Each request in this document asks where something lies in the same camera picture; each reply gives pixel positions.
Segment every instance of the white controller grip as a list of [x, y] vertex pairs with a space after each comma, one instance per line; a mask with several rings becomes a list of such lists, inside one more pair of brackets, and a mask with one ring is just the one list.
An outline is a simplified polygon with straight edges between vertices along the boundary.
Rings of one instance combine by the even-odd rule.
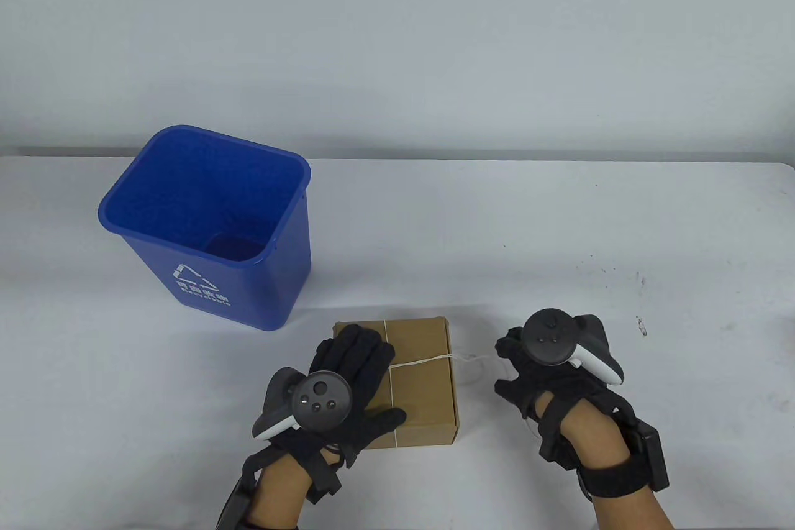
[[295, 428], [295, 429], [301, 428], [300, 426], [298, 426], [295, 416], [288, 416], [287, 418], [279, 420], [279, 422], [273, 425], [273, 427], [266, 428], [264, 431], [258, 434], [255, 437], [255, 439], [258, 439], [260, 441], [266, 441], [267, 439], [275, 437], [277, 434], [286, 431], [289, 428]]
[[577, 344], [574, 352], [568, 357], [568, 363], [574, 368], [579, 368], [582, 365], [588, 373], [593, 374], [594, 377], [604, 380], [608, 385], [621, 385], [624, 382], [621, 375], [617, 371], [607, 366], [602, 360], [594, 356], [591, 352], [585, 349], [582, 345]]

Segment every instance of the blue recycling bin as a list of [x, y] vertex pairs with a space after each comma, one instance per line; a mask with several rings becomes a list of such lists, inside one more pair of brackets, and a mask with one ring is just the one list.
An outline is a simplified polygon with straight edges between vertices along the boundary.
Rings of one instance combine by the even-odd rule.
[[309, 275], [304, 158], [193, 126], [154, 135], [99, 205], [181, 303], [265, 331]]

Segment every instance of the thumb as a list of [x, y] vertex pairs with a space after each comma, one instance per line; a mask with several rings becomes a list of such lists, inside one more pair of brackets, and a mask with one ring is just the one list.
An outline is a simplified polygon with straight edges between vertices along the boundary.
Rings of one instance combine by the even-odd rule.
[[389, 408], [389, 410], [375, 414], [368, 419], [370, 441], [377, 439], [382, 434], [394, 432], [396, 428], [406, 422], [406, 417], [406, 410], [401, 408]]

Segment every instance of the white string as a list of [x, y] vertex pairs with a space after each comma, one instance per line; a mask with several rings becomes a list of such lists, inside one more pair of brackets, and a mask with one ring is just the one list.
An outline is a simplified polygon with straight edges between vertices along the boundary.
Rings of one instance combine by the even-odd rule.
[[[386, 336], [386, 321], [384, 321], [384, 335]], [[506, 366], [505, 361], [503, 359], [500, 359], [499, 357], [493, 356], [491, 354], [484, 354], [484, 355], [481, 355], [481, 356], [475, 356], [475, 355], [472, 355], [472, 356], [459, 356], [458, 354], [440, 354], [439, 356], [431, 356], [429, 359], [412, 360], [412, 362], [397, 363], [397, 365], [390, 365], [389, 366], [389, 393], [390, 393], [389, 398], [391, 399], [392, 406], [394, 407], [394, 405], [395, 405], [394, 394], [392, 394], [392, 369], [393, 368], [401, 368], [401, 367], [404, 367], [404, 366], [423, 365], [426, 362], [432, 362], [433, 360], [442, 360], [442, 359], [459, 360], [459, 362], [474, 362], [475, 360], [484, 360], [484, 359], [497, 360], [502, 365], [502, 368], [503, 368], [503, 370], [506, 373], [506, 377], [509, 376], [508, 367]], [[538, 434], [538, 431], [531, 426], [529, 418], [525, 418], [525, 426], [527, 427], [527, 430], [530, 431], [531, 435], [534, 436], [536, 439], [538, 439], [540, 441], [540, 439], [541, 439], [540, 438], [540, 434]], [[398, 435], [397, 435], [397, 431], [395, 431], [395, 447], [397, 447], [397, 446], [398, 446]]]
[[[384, 322], [384, 340], [386, 343], [389, 343], [389, 334], [386, 333], [386, 319], [382, 319]], [[392, 404], [392, 408], [395, 407], [395, 394], [392, 390], [392, 367], [389, 368], [389, 403]], [[392, 431], [392, 436], [395, 439], [395, 447], [398, 446], [398, 429], [396, 428]]]

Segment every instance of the wrist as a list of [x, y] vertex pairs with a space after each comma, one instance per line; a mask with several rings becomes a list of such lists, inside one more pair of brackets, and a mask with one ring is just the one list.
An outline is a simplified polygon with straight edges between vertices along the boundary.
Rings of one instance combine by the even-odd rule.
[[[545, 391], [536, 401], [539, 417], [543, 416], [552, 399], [553, 394]], [[566, 414], [560, 423], [560, 434], [574, 447], [579, 461], [591, 470], [611, 468], [630, 458], [630, 450], [619, 425], [588, 400], [580, 400]]]
[[[338, 454], [320, 452], [326, 463], [340, 461]], [[261, 528], [295, 528], [312, 479], [292, 455], [286, 454], [262, 470], [247, 515], [250, 524]]]

